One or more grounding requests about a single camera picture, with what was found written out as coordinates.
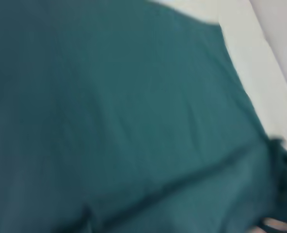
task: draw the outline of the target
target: green cloth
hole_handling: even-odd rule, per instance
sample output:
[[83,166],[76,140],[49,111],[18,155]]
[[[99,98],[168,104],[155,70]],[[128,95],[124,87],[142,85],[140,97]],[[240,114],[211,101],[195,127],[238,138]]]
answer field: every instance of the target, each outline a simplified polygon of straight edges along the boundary
[[274,206],[269,144],[220,26],[140,0],[0,0],[0,233],[84,206],[101,228],[236,152],[110,232],[242,233]]

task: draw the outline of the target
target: teal fabric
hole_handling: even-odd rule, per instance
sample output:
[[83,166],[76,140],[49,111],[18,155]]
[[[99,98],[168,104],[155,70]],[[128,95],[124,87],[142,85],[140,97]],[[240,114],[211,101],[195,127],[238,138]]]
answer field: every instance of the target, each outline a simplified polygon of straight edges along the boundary
[[273,207],[268,139],[220,26],[135,0],[0,0],[0,233],[105,219],[246,155],[113,233],[242,233]]

